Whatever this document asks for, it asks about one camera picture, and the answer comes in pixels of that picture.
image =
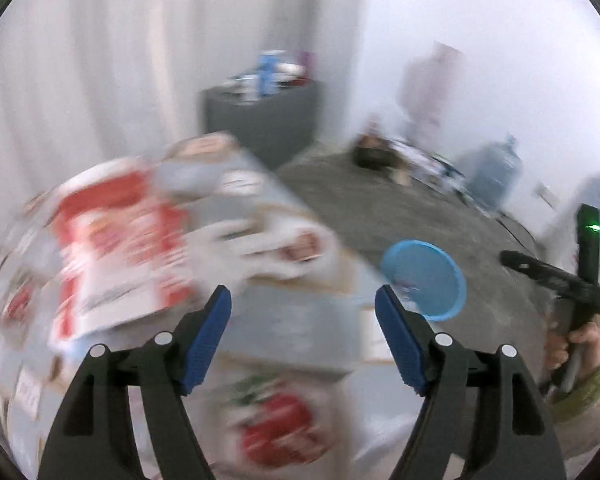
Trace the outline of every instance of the white curtain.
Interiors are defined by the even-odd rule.
[[[308,48],[315,0],[14,0],[0,19],[0,231],[108,158],[201,131],[200,90]]]

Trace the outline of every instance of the red printed packaging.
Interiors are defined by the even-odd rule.
[[[147,316],[192,294],[185,213],[152,191],[140,162],[100,164],[58,192],[53,228],[64,268],[53,340]]]
[[[230,375],[240,379],[219,396],[222,471],[235,478],[337,478],[334,394],[328,383],[255,368],[234,368]]]

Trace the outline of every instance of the silver screw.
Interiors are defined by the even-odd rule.
[[[91,347],[91,350],[89,350],[89,355],[91,357],[102,357],[104,355],[104,352],[107,351],[107,347],[104,345],[95,345]]]
[[[502,347],[502,353],[507,357],[515,357],[516,355],[518,355],[518,351],[515,349],[515,347],[511,345],[504,345]]]
[[[173,334],[171,332],[160,332],[154,337],[154,341],[158,345],[168,345],[173,341]]]
[[[445,334],[444,332],[436,334],[436,343],[440,346],[451,346],[453,341],[454,339],[449,334]]]

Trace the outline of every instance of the sleeve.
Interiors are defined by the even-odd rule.
[[[569,394],[550,401],[550,413],[565,460],[600,446],[600,368]]]

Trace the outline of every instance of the blue bowl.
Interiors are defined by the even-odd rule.
[[[403,240],[389,247],[380,270],[396,288],[404,288],[419,312],[430,321],[444,321],[466,301],[466,281],[451,256],[419,240]]]

